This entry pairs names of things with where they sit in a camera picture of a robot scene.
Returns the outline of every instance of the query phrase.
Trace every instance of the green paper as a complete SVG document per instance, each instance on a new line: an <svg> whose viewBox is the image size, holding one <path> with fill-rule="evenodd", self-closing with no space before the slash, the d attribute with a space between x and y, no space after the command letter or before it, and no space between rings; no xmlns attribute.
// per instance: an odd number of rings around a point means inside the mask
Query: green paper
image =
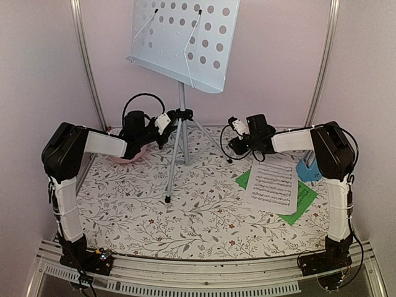
<svg viewBox="0 0 396 297"><path fill-rule="evenodd" d="M240 177L236 178L236 182L239 186L243 187L246 190L248 186L248 181L250 177L250 170L242 174ZM301 181L298 182L298 198L297 198L297 212L293 215L278 215L280 218L284 219L290 226L292 226L307 208L314 202L317 197L317 192L312 190L310 187L307 187Z"/></svg>
<svg viewBox="0 0 396 297"><path fill-rule="evenodd" d="M307 208L314 202L317 196L317 192L312 190L311 188L307 187L301 181L298 182L298 199L297 199L297 212L293 215L278 215L280 218L284 219L286 222L292 226Z"/></svg>
<svg viewBox="0 0 396 297"><path fill-rule="evenodd" d="M250 170L247 170L244 174L242 174L240 177L236 178L236 182L239 184L239 186L243 187L246 190L246 187L248 186L248 181L250 177Z"/></svg>

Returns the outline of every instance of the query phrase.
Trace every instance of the sheet music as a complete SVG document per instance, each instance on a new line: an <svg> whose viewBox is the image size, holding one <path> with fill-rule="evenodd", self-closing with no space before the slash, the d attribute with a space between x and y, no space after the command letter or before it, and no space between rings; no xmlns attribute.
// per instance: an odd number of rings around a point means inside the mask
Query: sheet music
<svg viewBox="0 0 396 297"><path fill-rule="evenodd" d="M266 212L295 213L298 196L295 167L288 155L267 155L264 162L254 160L244 202Z"/></svg>

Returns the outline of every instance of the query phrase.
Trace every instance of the pink wall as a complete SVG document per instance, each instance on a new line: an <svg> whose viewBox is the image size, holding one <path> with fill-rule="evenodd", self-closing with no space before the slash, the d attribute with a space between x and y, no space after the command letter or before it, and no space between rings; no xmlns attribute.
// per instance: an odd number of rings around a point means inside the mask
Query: pink wall
<svg viewBox="0 0 396 297"><path fill-rule="evenodd" d="M169 109L178 105L177 82L125 61L132 4L82 1L99 96L109 124L116 126L121 124L125 102L139 92L159 95ZM188 87L187 107L203 124L265 113L275 125L303 125L321 62L329 7L330 1L242 0L225 91L209 95ZM143 108L153 116L160 111L155 102L144 99L131 108Z"/></svg>
<svg viewBox="0 0 396 297"><path fill-rule="evenodd" d="M98 126L68 0L0 1L0 296L21 296L55 230L41 151L61 121Z"/></svg>
<svg viewBox="0 0 396 297"><path fill-rule="evenodd" d="M355 227L396 296L396 2L341 1L316 123L336 119L359 142Z"/></svg>

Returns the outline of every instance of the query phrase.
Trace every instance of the floral patterned tablecloth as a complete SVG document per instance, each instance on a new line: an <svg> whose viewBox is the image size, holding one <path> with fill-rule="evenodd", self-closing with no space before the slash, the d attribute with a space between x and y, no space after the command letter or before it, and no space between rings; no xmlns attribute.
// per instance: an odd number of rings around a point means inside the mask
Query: floral patterned tablecloth
<svg viewBox="0 0 396 297"><path fill-rule="evenodd" d="M208 128L215 139L220 129ZM231 131L225 139L231 139ZM120 165L98 155L77 197L80 221L91 248L121 254L181 259L244 259L297 254L324 248L329 225L327 189L290 226L274 213L246 207L235 179L252 158L228 164L203 133L189 127L192 160L178 165L170 204L165 188L171 161L170 140L162 151L149 145L136 162ZM297 162L301 152L292 154Z"/></svg>

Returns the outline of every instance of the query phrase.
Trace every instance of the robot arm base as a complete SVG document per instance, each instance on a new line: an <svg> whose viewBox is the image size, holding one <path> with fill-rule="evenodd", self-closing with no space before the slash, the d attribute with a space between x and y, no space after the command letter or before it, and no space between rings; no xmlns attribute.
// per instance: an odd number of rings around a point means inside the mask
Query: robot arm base
<svg viewBox="0 0 396 297"><path fill-rule="evenodd" d="M352 240L352 234L341 242L334 241L326 236L325 252L298 258L298 266L301 268L303 276L315 275L351 265L352 259L349 255L349 247Z"/></svg>
<svg viewBox="0 0 396 297"><path fill-rule="evenodd" d="M82 269L86 272L109 276L113 268L113 257L106 256L105 252L87 251L87 239L85 235L72 243L66 241L58 234L59 243L62 246L60 264Z"/></svg>

